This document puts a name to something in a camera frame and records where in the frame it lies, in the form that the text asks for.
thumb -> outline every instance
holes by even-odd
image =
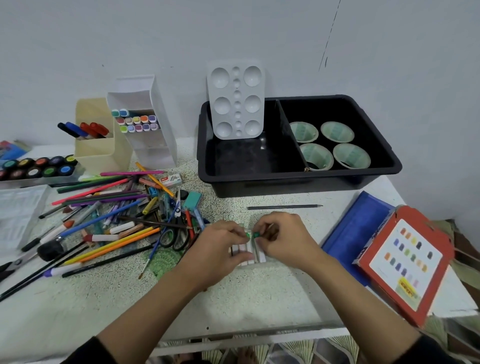
[[[261,236],[259,236],[258,238],[255,238],[255,242],[257,243],[257,245],[264,251],[264,253],[266,253],[268,255],[268,248],[270,246],[271,241],[265,239],[265,238],[262,238]]]
[[[247,260],[254,260],[255,256],[249,252],[241,252],[234,255],[230,260],[235,268],[238,264],[246,262]]]

black bin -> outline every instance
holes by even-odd
[[[289,123],[313,124],[320,135],[313,143],[330,152],[338,143],[325,138],[320,126],[338,121],[355,133],[351,141],[371,158],[366,169],[349,170],[337,161],[330,170],[313,171],[300,152]],[[198,175],[218,197],[356,190],[383,174],[396,174],[402,164],[378,129],[349,96],[266,98],[264,130],[256,138],[221,140],[213,133],[210,103],[198,125]]]

green paper cup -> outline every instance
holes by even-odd
[[[303,121],[290,123],[297,143],[311,143],[318,138],[318,130],[312,124]]]
[[[318,144],[302,144],[300,151],[311,170],[329,170],[333,166],[333,156],[324,146]]]
[[[355,137],[355,133],[345,124],[336,121],[327,121],[322,124],[320,131],[325,138],[337,143],[349,143]]]
[[[338,163],[349,170],[359,170],[370,166],[370,156],[359,146],[349,143],[338,144],[333,148],[333,156]]]

person's right hand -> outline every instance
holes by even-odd
[[[323,252],[297,214],[275,211],[263,215],[252,231],[260,233],[255,242],[265,254],[303,271]]]

speckled table surface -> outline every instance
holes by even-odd
[[[265,212],[248,211],[247,206],[321,204],[321,208],[290,211],[302,217],[313,238],[322,244],[359,193],[337,191],[219,199],[210,185],[198,179],[197,161],[193,158],[192,140],[179,140],[179,165],[173,171],[181,173],[184,189],[203,194],[200,208],[210,221],[230,219],[248,226]],[[392,205],[403,203],[385,176],[364,190]],[[45,210],[56,199],[59,197],[52,190]],[[32,236],[58,224],[61,217],[54,215],[41,221]],[[76,241],[78,236],[74,234],[72,243]],[[0,361],[70,353],[155,284],[156,278],[151,272],[138,280],[143,264],[144,257],[135,255],[67,279],[40,279],[1,302]],[[44,262],[36,258],[5,280],[0,291],[43,265]],[[323,292],[302,272],[269,262],[238,268],[219,284],[199,294],[185,307],[162,340],[320,324],[341,325]]]

